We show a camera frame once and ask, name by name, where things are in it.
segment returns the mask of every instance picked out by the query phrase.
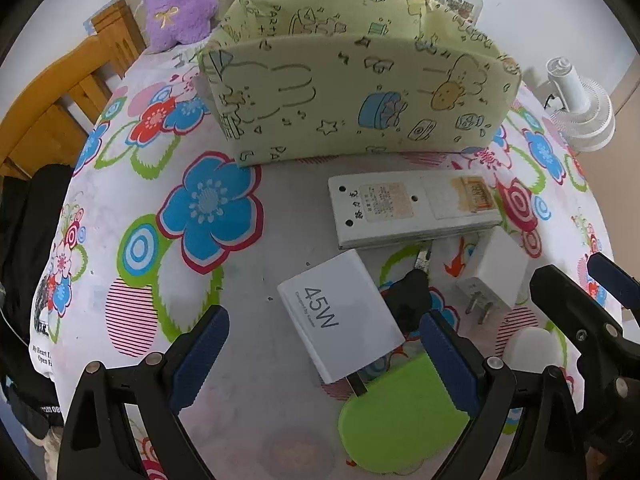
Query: white fan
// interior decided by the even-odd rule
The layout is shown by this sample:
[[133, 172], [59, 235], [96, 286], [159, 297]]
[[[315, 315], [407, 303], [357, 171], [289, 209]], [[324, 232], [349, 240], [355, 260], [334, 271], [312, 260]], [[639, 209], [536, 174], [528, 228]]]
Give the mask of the white fan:
[[564, 108], [551, 115], [567, 143], [577, 152], [594, 152], [613, 137], [616, 117], [605, 89], [591, 79], [580, 78], [565, 57], [546, 64], [546, 72]]

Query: wooden chair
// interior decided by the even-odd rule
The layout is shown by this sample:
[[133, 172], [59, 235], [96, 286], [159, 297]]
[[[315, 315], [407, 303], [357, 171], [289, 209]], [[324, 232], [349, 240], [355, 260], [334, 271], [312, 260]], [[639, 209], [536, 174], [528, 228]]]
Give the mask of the wooden chair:
[[92, 23], [97, 35], [44, 69], [9, 108], [0, 123], [0, 176], [30, 178], [46, 164], [76, 164], [87, 135], [60, 98], [68, 94], [95, 123], [111, 97], [97, 70], [111, 63], [123, 77], [145, 48], [124, 0]]

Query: cartoon print box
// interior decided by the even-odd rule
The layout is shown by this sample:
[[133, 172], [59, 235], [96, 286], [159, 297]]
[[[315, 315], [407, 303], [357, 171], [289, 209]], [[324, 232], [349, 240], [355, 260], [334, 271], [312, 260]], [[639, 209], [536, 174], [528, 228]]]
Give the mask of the cartoon print box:
[[200, 62], [244, 165], [486, 147], [520, 83], [436, 0], [235, 0]]

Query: white charger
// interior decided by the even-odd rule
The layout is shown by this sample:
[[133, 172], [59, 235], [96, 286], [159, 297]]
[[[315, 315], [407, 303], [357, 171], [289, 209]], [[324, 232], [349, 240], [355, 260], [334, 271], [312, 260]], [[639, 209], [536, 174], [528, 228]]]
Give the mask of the white charger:
[[404, 343], [355, 250], [281, 283], [278, 293], [326, 384], [348, 377]]
[[493, 307], [512, 309], [522, 285], [529, 256], [500, 226], [480, 235], [456, 285], [469, 297], [466, 313], [484, 308], [479, 323]]

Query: blue flower pattern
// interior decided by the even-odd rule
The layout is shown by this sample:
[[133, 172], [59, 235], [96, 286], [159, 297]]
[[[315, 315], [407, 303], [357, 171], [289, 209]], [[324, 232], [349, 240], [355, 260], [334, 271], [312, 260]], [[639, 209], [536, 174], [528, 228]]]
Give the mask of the blue flower pattern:
[[558, 184], [562, 184], [566, 177], [566, 171], [546, 137], [526, 129], [522, 133], [529, 143], [529, 151], [536, 162], [545, 168]]
[[522, 416], [522, 408], [511, 408], [507, 415], [507, 420], [504, 421], [504, 428], [502, 432], [505, 434], [511, 434], [515, 431], [520, 417]]
[[502, 149], [504, 149], [507, 145], [507, 141], [505, 139], [506, 137], [506, 132], [504, 131], [503, 127], [498, 127], [498, 129], [495, 131], [494, 133], [494, 142], [500, 146]]
[[178, 135], [186, 134], [200, 124], [205, 114], [209, 114], [209, 109], [199, 97], [177, 102], [175, 110], [164, 119], [162, 129]]
[[149, 105], [151, 106], [156, 103], [164, 103], [169, 97], [171, 97], [171, 86], [167, 85], [156, 92], [156, 94], [149, 100]]
[[607, 303], [607, 289], [598, 284], [598, 293], [596, 294], [596, 301], [600, 306], [604, 306]]
[[442, 297], [435, 290], [429, 291], [431, 295], [431, 308], [442, 314], [442, 317], [447, 320], [447, 323], [451, 325], [453, 330], [458, 330], [460, 320], [458, 314], [452, 309], [452, 307], [445, 305], [442, 301]]
[[63, 278], [53, 291], [53, 305], [60, 317], [65, 315], [65, 310], [71, 303], [71, 277]]
[[76, 162], [74, 176], [80, 173], [80, 170], [82, 170], [82, 168], [94, 160], [95, 156], [98, 155], [100, 147], [102, 146], [102, 136], [109, 129], [110, 124], [111, 123], [109, 121], [100, 123], [89, 134], [89, 137], [82, 148], [82, 152], [80, 152], [80, 156], [78, 157], [78, 162]]
[[168, 238], [182, 238], [183, 257], [194, 270], [209, 272], [260, 237], [262, 205], [252, 195], [259, 175], [259, 168], [239, 168], [217, 152], [204, 153], [186, 170], [158, 225]]

